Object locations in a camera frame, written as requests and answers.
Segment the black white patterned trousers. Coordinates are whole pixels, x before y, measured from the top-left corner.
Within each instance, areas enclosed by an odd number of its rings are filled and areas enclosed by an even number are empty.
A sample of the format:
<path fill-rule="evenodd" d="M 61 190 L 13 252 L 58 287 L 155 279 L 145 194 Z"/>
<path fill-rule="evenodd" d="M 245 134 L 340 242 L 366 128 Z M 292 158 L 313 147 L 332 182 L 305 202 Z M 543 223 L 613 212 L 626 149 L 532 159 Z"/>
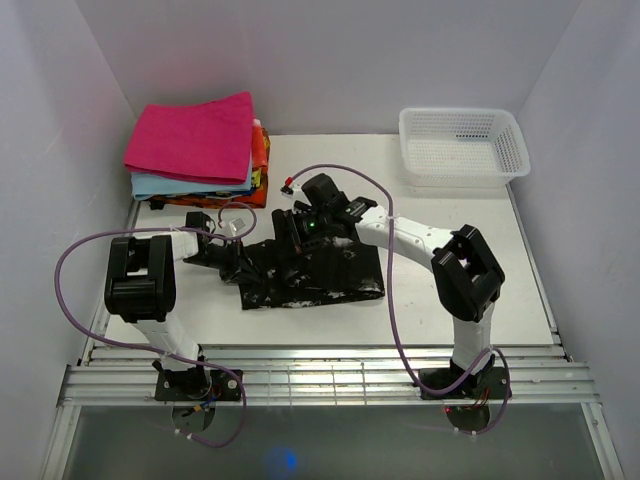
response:
<path fill-rule="evenodd" d="M 244 310 L 305 308 L 377 300 L 385 296 L 376 247 L 334 237 L 298 255 L 296 275 L 283 280 L 275 240 L 243 245 L 242 259 L 260 272 L 257 284 L 238 285 Z"/>

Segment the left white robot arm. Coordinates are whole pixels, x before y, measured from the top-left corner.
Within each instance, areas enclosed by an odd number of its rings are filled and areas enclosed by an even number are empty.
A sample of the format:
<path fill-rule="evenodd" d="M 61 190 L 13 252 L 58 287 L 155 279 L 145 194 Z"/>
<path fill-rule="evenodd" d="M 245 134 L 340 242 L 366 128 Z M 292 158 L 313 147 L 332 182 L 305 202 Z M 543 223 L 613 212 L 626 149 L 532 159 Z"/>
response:
<path fill-rule="evenodd" d="M 187 333 L 174 311 L 175 264 L 213 268 L 228 282 L 257 280 L 258 272 L 240 240 L 249 230 L 240 218 L 224 221 L 189 212 L 182 229 L 112 240 L 105 305 L 110 314 L 135 327 L 151 347 L 160 351 L 152 363 L 158 372 L 157 400 L 241 398 L 242 372 L 230 374 L 203 366 L 203 348 Z"/>

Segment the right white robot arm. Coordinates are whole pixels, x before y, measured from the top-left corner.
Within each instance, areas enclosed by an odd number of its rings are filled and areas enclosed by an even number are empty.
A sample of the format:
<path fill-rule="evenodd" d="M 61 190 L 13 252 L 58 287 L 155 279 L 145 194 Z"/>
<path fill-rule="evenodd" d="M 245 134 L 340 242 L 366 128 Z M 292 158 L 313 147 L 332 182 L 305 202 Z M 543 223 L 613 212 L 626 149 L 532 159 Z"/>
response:
<path fill-rule="evenodd" d="M 349 199 L 324 173 L 303 185 L 289 177 L 281 192 L 292 202 L 280 215 L 297 252 L 322 236 L 343 236 L 384 248 L 389 261 L 400 255 L 433 275 L 440 303 L 452 317 L 454 348 L 448 368 L 408 372 L 425 396 L 474 397 L 487 386 L 494 364 L 491 320 L 505 273 L 477 228 L 440 229 L 395 215 L 392 203 Z"/>

